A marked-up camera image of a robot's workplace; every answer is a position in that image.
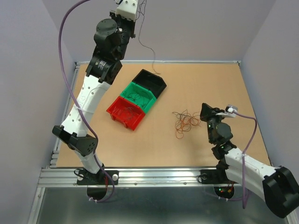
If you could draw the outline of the black plastic bin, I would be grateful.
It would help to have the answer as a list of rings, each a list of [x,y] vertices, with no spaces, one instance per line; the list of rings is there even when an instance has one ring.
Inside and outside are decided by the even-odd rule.
[[[135,84],[151,91],[156,99],[162,94],[167,87],[165,81],[158,75],[142,69],[132,80]]]

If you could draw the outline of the green plastic bin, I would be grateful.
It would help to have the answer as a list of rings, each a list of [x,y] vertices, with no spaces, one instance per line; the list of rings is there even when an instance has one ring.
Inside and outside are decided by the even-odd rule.
[[[130,82],[120,96],[140,107],[145,114],[149,112],[157,100],[151,91],[134,82]]]

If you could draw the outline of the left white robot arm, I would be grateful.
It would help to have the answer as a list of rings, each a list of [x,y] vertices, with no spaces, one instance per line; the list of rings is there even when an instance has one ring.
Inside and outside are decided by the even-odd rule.
[[[95,150],[96,134],[89,135],[94,112],[106,91],[119,73],[130,38],[135,36],[136,14],[121,10],[110,12],[101,20],[94,35],[95,49],[87,66],[83,85],[67,118],[53,127],[53,134],[80,158],[88,179],[98,184],[103,181],[103,164]]]

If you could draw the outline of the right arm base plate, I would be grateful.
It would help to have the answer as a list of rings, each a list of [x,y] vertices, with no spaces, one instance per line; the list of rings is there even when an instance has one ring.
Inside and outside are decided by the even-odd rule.
[[[200,175],[197,177],[199,183],[202,184],[229,184],[232,181],[228,179],[226,170],[228,164],[219,161],[214,169],[202,169]]]

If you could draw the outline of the red plastic bin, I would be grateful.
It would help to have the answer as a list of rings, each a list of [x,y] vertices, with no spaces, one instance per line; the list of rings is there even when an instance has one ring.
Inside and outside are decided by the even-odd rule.
[[[127,129],[134,131],[145,117],[143,110],[130,101],[118,96],[107,108],[112,120],[122,123]]]

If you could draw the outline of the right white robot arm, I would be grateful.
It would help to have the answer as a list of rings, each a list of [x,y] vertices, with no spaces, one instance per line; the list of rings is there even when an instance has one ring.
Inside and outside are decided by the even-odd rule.
[[[285,218],[299,206],[299,184],[288,168],[266,165],[231,142],[231,128],[223,119],[237,115],[235,106],[227,105],[223,110],[202,103],[199,117],[206,122],[208,142],[213,144],[213,155],[219,161],[215,177],[218,183],[241,184],[243,205],[250,191],[259,196],[274,215]]]

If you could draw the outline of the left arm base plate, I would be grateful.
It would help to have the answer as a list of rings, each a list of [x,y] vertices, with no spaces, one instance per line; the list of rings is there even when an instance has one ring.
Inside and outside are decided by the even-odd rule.
[[[90,173],[84,168],[77,168],[74,170],[74,174],[77,177],[77,185],[115,185],[118,184],[118,170],[107,170],[107,175],[99,170],[96,174]]]

